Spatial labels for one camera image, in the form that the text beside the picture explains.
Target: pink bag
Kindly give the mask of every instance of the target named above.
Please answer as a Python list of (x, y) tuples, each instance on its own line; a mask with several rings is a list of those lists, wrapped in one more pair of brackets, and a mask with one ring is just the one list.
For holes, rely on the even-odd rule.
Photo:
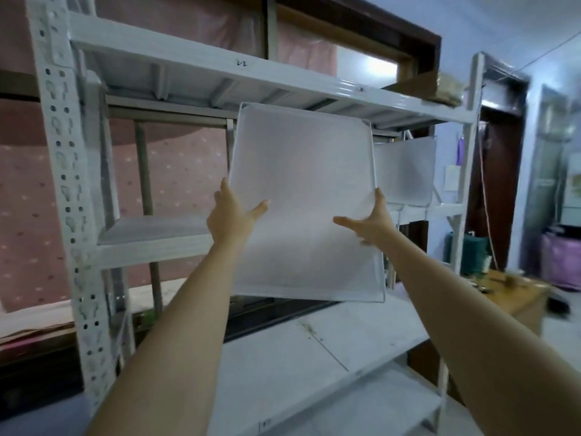
[(581, 240), (543, 234), (541, 277), (555, 286), (581, 291)]

